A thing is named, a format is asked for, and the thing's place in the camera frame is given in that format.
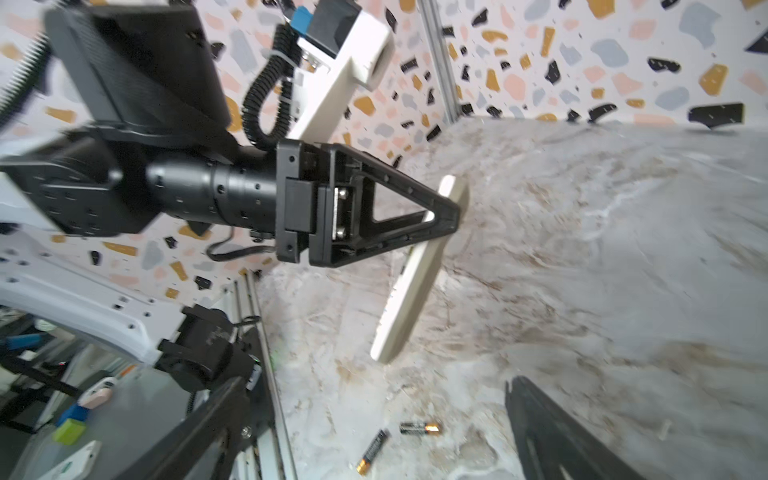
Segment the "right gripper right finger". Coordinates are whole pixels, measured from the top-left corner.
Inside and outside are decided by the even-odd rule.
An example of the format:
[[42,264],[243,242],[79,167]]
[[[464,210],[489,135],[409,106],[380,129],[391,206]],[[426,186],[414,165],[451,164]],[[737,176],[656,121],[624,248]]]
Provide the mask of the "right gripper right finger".
[[505,407],[527,479],[641,477],[529,378],[505,383]]

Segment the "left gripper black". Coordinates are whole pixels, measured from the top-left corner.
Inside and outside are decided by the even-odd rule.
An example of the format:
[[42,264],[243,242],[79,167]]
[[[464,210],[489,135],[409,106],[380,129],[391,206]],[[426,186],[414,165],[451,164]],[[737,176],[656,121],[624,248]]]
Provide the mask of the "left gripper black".
[[282,140],[276,154],[277,258],[339,268],[456,232],[460,207],[340,143]]

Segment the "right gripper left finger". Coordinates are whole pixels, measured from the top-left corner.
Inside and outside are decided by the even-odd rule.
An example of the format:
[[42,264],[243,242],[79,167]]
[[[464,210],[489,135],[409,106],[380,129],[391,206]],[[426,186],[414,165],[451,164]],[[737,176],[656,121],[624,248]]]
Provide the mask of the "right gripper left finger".
[[203,464],[209,479],[228,479],[240,452],[248,409],[244,381],[228,380],[117,477],[184,479],[198,464]]

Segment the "white remote control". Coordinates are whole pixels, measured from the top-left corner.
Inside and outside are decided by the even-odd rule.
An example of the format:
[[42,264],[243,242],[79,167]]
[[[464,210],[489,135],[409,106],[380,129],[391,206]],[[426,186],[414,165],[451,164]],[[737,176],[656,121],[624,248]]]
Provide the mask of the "white remote control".
[[413,246],[387,298],[370,350],[372,360],[388,364],[407,343],[442,265],[449,236]]

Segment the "black AAA battery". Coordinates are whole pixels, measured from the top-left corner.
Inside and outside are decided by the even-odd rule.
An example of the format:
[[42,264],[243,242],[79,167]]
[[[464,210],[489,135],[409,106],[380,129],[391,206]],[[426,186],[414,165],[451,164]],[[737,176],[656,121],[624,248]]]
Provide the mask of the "black AAA battery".
[[434,422],[403,422],[399,425],[402,435],[440,435],[442,428]]
[[365,476],[367,474],[373,461],[389,438],[390,433],[387,429],[381,429],[377,432],[355,467],[355,470],[359,475]]

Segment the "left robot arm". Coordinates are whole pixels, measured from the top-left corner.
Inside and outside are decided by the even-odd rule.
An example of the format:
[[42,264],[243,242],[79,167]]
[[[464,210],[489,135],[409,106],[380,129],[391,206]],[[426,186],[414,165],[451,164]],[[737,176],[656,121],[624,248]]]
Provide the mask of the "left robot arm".
[[25,228],[106,238],[166,214],[197,234],[244,228],[251,254],[335,268],[454,233],[460,206],[330,138],[355,90],[375,89],[391,29],[352,1],[281,3],[269,60],[230,116],[191,5],[79,6],[45,15],[92,122],[1,161],[1,302],[203,388],[246,376],[255,350],[224,313],[177,308],[54,259]]

